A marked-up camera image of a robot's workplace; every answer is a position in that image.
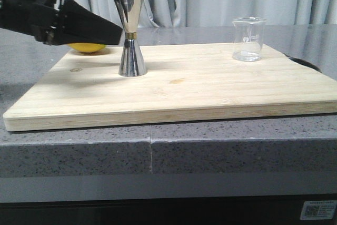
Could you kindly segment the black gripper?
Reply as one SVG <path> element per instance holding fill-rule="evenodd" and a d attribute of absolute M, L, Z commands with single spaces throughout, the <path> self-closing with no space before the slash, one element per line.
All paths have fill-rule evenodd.
<path fill-rule="evenodd" d="M 48 45 L 117 45 L 123 29 L 74 0 L 1 0 L 1 28 L 30 35 Z"/>

